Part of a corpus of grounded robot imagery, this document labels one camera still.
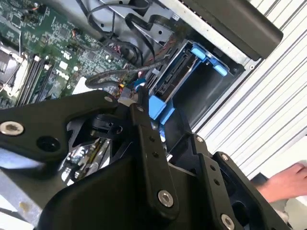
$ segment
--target black cable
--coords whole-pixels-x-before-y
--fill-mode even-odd
[[[93,17],[91,15],[89,15],[89,11],[85,7],[85,5],[82,2],[82,0],[76,0],[76,2],[78,3],[78,5],[80,6],[81,10],[83,11],[83,14],[87,17],[88,23],[103,36],[99,40],[100,42],[102,40],[106,40],[108,43],[115,43],[117,45],[121,45],[122,44],[123,46],[128,46],[128,47],[130,47],[129,50],[131,50],[133,52],[134,56],[136,57],[136,60],[135,60],[135,62],[133,64],[136,64],[136,62],[138,61],[139,57],[141,57],[141,65],[144,64],[144,58],[143,58],[142,51],[137,46],[135,46],[134,44],[132,44],[130,42],[113,41],[112,39],[110,39],[109,35],[111,35],[111,37],[112,37],[114,35],[114,33],[113,32],[112,33],[105,32],[104,30],[102,30],[99,27],[99,25],[96,24],[96,22],[94,21]],[[113,15],[113,20],[114,20],[113,21],[113,24],[114,24],[115,23],[115,15]]]
[[[82,0],[76,0],[76,2],[80,6],[83,14],[87,17],[87,21],[89,22],[89,24],[103,36],[100,40],[103,40],[105,38],[105,36],[108,36],[109,33],[102,30],[100,28],[100,26],[96,24],[96,22],[94,21],[94,19],[91,15],[88,17],[89,12],[88,12],[87,8],[85,7],[84,3],[82,2]]]
[[[152,1],[149,1],[149,3],[146,6],[143,6],[143,7],[133,6],[133,5],[123,5],[123,4],[120,4],[120,3],[104,4],[104,5],[98,6],[94,9],[92,9],[91,11],[89,11],[88,14],[87,14],[87,21],[90,24],[90,18],[92,17],[92,14],[94,12],[100,11],[102,9],[109,8],[109,7],[112,7],[112,6],[130,8],[130,9],[134,9],[134,10],[145,10],[145,9],[148,9],[151,6],[151,4],[152,4]],[[145,44],[150,49],[150,51],[152,52],[153,57],[154,57],[154,48],[152,47],[150,42],[147,40],[147,38],[140,31],[138,31],[134,25],[131,25],[132,22],[130,23],[130,22],[127,22],[127,20],[126,20],[126,24],[137,36],[139,36],[145,42]],[[136,48],[139,51],[139,54],[140,54],[140,57],[141,57],[141,66],[142,66],[143,63],[144,63],[142,52],[140,51],[140,49],[137,46],[135,46],[131,43],[129,43],[129,44],[132,45],[134,48]]]
[[[114,35],[114,29],[115,29],[115,12],[113,12],[113,17],[112,17],[112,36]]]
[[[133,74],[133,73],[138,73],[140,71],[147,71],[147,70],[150,70],[150,69],[153,69],[153,68],[156,68],[158,66],[161,66],[161,65],[164,65],[166,63],[169,62],[169,58],[164,58],[160,61],[157,61],[153,64],[150,64],[148,66],[142,66],[142,67],[138,67],[138,68],[135,68],[135,69],[120,69],[120,70],[109,70],[109,71],[105,71],[105,72],[102,72],[102,73],[97,73],[96,75],[88,78],[86,81],[85,81],[85,86],[90,88],[90,89],[100,89],[100,88],[103,88],[105,87],[105,82],[109,82],[109,81],[104,81],[104,82],[101,82],[101,80],[104,80],[110,76],[113,76],[113,75],[122,75],[122,74]]]
[[[92,14],[96,11],[100,11],[104,8],[108,8],[108,7],[112,7],[112,6],[118,6],[118,7],[122,7],[122,8],[130,8],[130,9],[134,9],[134,10],[145,10],[148,9],[150,7],[150,3],[148,3],[146,6],[144,7],[139,7],[139,6],[133,6],[133,5],[123,5],[120,3],[111,3],[111,4],[104,4],[101,6],[97,6],[96,8],[92,9],[91,11],[89,11],[88,15],[87,15],[87,21],[90,20],[90,17],[92,16]]]

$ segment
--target metal screw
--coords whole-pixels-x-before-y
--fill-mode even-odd
[[[144,109],[143,109],[142,107],[137,106],[136,108],[137,108],[139,111],[144,112]]]
[[[108,96],[105,96],[105,100],[108,101],[108,102],[113,102],[112,98],[110,98]]]
[[[196,140],[198,140],[200,143],[203,143],[203,139],[201,137],[196,137]]]
[[[0,125],[0,132],[7,136],[18,136],[22,134],[24,127],[18,122],[6,121]]]
[[[225,154],[222,154],[222,158],[223,158],[224,161],[228,161],[229,160],[228,157]]]
[[[222,220],[223,224],[226,226],[227,229],[229,229],[229,230],[234,230],[235,229],[234,222],[226,214],[222,214],[221,215],[221,220]]]
[[[174,204],[172,195],[166,190],[161,190],[158,193],[158,199],[165,207],[172,207]]]

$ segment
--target black mounting arm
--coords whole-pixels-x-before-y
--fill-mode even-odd
[[[103,91],[0,113],[0,167],[47,177],[74,148],[111,139],[110,164],[59,191],[37,229],[286,230],[224,153],[208,152],[184,116],[165,124],[167,162],[148,115],[148,92],[130,107]]]

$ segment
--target metal panel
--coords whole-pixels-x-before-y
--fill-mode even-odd
[[[198,133],[249,178],[307,134],[307,0],[251,3],[284,38]]]

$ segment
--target blue drive bracket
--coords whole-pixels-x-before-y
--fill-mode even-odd
[[[157,117],[162,113],[164,108],[166,107],[166,103],[159,99],[158,97],[152,95],[149,98],[149,117],[153,120],[157,119]]]
[[[163,113],[161,115],[160,123],[162,125],[165,124],[165,122],[169,119],[169,117],[173,114],[175,111],[173,100],[168,101],[165,109],[163,110]]]
[[[228,73],[228,69],[211,53],[209,53],[205,48],[200,45],[194,43],[191,52],[197,56],[202,62],[208,60],[213,65],[213,68],[225,77]]]

